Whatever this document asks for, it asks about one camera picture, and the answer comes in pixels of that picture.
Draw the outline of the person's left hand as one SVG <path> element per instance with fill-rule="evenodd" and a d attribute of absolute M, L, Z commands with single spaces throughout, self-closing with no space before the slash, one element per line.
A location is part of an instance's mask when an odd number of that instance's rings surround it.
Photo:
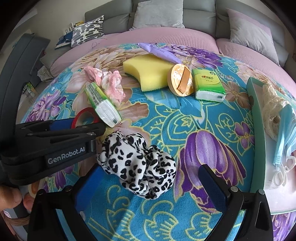
<path fill-rule="evenodd" d="M 27 193 L 25 196 L 22 196 L 20 190 L 16 188 L 1 186 L 0 211 L 8 208 L 15 208 L 21 203 L 21 201 L 23 202 L 23 205 L 27 209 L 27 211 L 31 212 L 34 198 L 29 193 Z"/>

